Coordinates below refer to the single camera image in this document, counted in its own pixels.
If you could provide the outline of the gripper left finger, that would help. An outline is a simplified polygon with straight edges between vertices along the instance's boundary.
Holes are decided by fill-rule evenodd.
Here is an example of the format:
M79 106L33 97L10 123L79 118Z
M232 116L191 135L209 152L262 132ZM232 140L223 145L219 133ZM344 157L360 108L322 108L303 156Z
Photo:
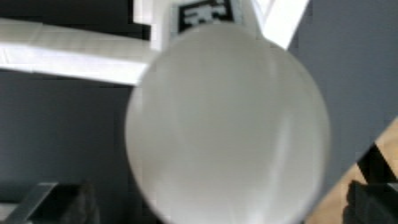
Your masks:
M19 203L0 203L0 224L102 224L90 182L42 182Z

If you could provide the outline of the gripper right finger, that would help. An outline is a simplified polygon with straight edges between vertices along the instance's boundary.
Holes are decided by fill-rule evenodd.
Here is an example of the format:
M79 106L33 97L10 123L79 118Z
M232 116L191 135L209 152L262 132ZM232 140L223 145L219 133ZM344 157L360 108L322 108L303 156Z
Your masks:
M349 184L344 224L398 224L398 176L377 145L360 161L367 183Z

